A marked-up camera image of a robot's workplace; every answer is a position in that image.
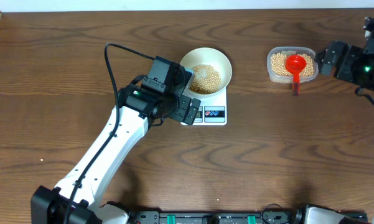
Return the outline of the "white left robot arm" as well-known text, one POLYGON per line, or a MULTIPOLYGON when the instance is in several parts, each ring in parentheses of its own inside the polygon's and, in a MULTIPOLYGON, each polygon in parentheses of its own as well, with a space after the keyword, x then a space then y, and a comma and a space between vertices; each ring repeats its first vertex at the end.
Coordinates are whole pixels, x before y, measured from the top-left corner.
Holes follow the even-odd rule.
POLYGON ((106 188, 156 119, 193 124, 200 100, 183 94, 193 79, 191 69, 154 58, 147 75, 119 90, 108 122, 78 164, 53 189, 40 186, 35 191, 32 223, 127 223, 128 212, 100 205, 106 188))

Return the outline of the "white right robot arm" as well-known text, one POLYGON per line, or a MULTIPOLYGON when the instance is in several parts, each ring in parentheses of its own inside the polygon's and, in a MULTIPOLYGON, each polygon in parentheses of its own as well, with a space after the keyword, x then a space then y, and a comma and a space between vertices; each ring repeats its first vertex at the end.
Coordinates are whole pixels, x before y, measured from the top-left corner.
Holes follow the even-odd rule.
POLYGON ((365 46, 333 40, 315 56, 319 73, 374 91, 374 17, 366 17, 365 46))

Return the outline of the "red measuring scoop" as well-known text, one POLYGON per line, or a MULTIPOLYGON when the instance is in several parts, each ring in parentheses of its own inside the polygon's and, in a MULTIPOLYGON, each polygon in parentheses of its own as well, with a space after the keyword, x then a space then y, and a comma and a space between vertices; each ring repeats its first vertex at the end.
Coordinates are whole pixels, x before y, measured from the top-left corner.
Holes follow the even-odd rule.
POLYGON ((286 70, 292 74, 292 95, 298 96, 300 92, 300 73, 307 65, 306 60, 300 55, 290 55, 285 62, 286 70))

